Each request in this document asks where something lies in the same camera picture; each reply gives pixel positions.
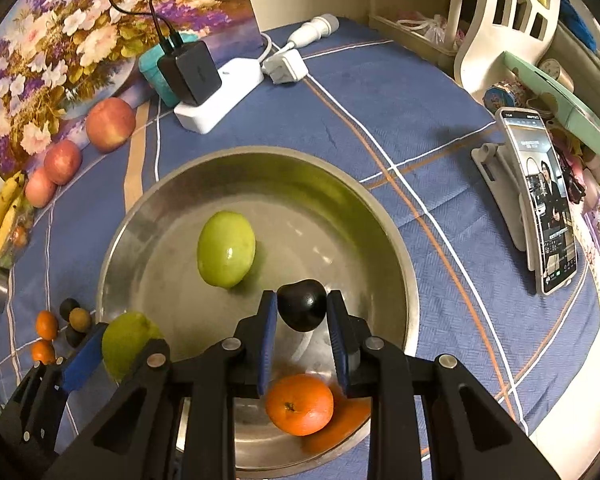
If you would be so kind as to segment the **dark plum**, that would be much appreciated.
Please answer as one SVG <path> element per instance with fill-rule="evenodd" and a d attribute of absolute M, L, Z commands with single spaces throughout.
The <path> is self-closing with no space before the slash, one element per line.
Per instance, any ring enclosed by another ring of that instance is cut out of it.
<path fill-rule="evenodd" d="M 59 306 L 59 314 L 61 318 L 69 323 L 71 312 L 79 306 L 80 304 L 74 298 L 66 298 Z"/>
<path fill-rule="evenodd" d="M 67 344 L 73 349 L 79 347 L 81 342 L 84 341 L 85 336 L 86 333 L 79 332 L 70 325 L 68 325 L 65 329 L 65 337 Z"/>
<path fill-rule="evenodd" d="M 276 292 L 277 311 L 283 321 L 296 332 L 315 330 L 326 315 L 327 295 L 315 280 L 302 280 L 280 286 Z"/>

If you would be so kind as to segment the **brown kiwi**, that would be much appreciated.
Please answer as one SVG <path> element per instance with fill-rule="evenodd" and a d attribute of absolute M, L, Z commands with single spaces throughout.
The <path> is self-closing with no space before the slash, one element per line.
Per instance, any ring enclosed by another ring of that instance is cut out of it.
<path fill-rule="evenodd" d="M 80 307 L 74 308 L 69 314 L 69 324 L 76 332 L 87 334 L 92 328 L 91 313 Z"/>

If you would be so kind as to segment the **green mango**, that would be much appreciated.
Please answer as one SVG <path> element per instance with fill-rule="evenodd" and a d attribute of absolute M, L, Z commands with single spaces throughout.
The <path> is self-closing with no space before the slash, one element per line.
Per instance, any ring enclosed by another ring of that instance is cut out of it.
<path fill-rule="evenodd" d="M 162 339 L 158 325 L 142 312 L 125 312 L 102 335 L 102 360 L 115 382 L 132 373 L 137 356 L 151 339 Z"/>
<path fill-rule="evenodd" d="M 198 238 L 199 274 L 208 285 L 233 288 L 251 269 L 256 251 L 256 236 L 248 219 L 235 211 L 219 211 Z"/>

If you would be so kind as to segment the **orange mandarin front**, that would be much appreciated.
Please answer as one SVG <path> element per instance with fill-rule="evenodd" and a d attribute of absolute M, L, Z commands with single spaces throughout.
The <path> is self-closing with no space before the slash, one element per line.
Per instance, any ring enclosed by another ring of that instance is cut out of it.
<path fill-rule="evenodd" d="M 53 344 L 49 340 L 40 339 L 31 346 L 31 356 L 33 362 L 41 364 L 53 364 L 56 361 L 56 354 Z"/>

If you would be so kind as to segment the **orange mandarin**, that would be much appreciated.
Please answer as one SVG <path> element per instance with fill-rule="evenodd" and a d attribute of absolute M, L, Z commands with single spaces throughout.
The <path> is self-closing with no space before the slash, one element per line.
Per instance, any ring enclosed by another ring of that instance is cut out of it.
<path fill-rule="evenodd" d="M 53 344 L 49 340 L 40 339 L 31 346 L 31 356 L 33 362 L 41 364 L 53 364 L 56 361 L 56 354 Z"/>
<path fill-rule="evenodd" d="M 35 330 L 43 340 L 54 341 L 58 336 L 59 324 L 53 312 L 41 311 L 35 320 Z"/>
<path fill-rule="evenodd" d="M 265 396 L 265 411 L 285 434 L 306 437 L 322 430 L 334 414 L 334 395 L 320 378 L 309 374 L 279 379 Z"/>

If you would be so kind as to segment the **yellow banana bunch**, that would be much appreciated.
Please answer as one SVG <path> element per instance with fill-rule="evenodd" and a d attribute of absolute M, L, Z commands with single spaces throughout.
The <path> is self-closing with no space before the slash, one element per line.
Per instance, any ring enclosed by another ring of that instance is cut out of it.
<path fill-rule="evenodd" d="M 27 177 L 18 171 L 5 181 L 0 192 L 0 253 L 12 232 L 18 209 L 23 200 Z"/>

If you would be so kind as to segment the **clear plastic fruit tray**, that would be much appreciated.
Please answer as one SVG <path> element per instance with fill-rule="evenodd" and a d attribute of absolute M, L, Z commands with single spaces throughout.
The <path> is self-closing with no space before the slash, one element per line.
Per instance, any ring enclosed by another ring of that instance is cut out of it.
<path fill-rule="evenodd" d="M 1 269 L 11 269 L 22 256 L 30 242 L 34 218 L 35 210 L 25 200 L 18 209 L 12 230 L 0 251 Z"/>

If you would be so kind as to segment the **red apple middle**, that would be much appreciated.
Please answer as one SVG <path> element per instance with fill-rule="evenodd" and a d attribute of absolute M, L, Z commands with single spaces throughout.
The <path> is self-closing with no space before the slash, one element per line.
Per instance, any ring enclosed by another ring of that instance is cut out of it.
<path fill-rule="evenodd" d="M 47 152 L 44 170 L 53 183 L 65 185 L 76 175 L 81 164 L 81 150 L 72 141 L 64 139 Z"/>

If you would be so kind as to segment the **red apple right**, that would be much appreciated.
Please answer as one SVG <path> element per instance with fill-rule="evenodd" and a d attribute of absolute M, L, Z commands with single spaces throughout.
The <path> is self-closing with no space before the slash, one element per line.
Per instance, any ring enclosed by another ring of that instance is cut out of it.
<path fill-rule="evenodd" d="M 134 110 L 122 99 L 104 99 L 88 112 L 85 128 L 96 150 L 110 153 L 120 148 L 135 130 Z"/>

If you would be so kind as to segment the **blue plaid tablecloth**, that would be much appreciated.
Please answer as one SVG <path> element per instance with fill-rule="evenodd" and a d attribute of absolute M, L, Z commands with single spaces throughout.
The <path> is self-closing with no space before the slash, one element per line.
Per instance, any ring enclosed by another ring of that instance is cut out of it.
<path fill-rule="evenodd" d="M 125 214 L 132 160 L 147 190 L 212 152 L 276 145 L 330 162 L 372 192 L 399 229 L 420 299 L 417 353 L 455 354 L 530 430 L 567 390 L 600 328 L 590 270 L 550 296 L 535 290 L 471 159 L 502 142 L 491 114 L 444 73 L 344 21 L 306 50 L 309 77 L 261 84 L 211 132 L 183 129 L 158 103 L 117 151 L 86 148 L 76 178 L 35 221 L 0 313 L 0 403 L 30 368 L 38 312 L 72 297 L 92 306 Z"/>

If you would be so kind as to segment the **black power adapter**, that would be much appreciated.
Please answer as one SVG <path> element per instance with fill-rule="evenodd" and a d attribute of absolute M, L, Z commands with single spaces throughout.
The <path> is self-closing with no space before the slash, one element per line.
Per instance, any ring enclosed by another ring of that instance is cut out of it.
<path fill-rule="evenodd" d="M 157 66 L 178 100 L 190 106 L 201 106 L 222 86 L 211 53 L 201 40 L 163 55 Z"/>

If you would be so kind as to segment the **flower painting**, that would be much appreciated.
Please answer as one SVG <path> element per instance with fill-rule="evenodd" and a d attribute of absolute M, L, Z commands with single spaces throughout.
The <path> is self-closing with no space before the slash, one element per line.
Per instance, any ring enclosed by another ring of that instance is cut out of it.
<path fill-rule="evenodd" d="M 140 56 L 176 30 L 214 62 L 257 53 L 250 0 L 12 0 L 0 19 L 0 177 L 41 158 L 97 102 L 138 104 Z"/>

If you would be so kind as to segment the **white plug adapter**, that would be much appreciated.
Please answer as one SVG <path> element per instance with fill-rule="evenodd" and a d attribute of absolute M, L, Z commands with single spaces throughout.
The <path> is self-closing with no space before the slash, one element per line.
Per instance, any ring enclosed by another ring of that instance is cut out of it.
<path fill-rule="evenodd" d="M 273 84 L 294 84 L 309 75 L 308 66 L 297 49 L 270 56 L 263 62 L 262 72 Z"/>

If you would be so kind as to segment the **white socket connector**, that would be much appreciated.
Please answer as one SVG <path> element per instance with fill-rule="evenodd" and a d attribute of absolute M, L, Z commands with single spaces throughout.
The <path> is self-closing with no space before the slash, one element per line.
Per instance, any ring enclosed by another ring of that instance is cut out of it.
<path fill-rule="evenodd" d="M 309 44 L 313 44 L 322 38 L 326 38 L 336 32 L 339 28 L 339 20 L 335 15 L 322 14 L 312 18 L 311 21 L 303 23 L 298 29 L 292 32 L 287 44 L 291 47 L 301 49 Z"/>

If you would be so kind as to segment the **white chair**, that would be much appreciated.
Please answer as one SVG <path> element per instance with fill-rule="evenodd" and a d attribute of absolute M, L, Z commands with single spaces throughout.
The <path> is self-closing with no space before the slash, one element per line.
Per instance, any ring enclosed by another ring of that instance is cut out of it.
<path fill-rule="evenodd" d="M 539 62 L 556 32 L 560 0 L 477 0 L 454 60 L 454 78 L 476 101 L 509 77 L 503 55 Z"/>

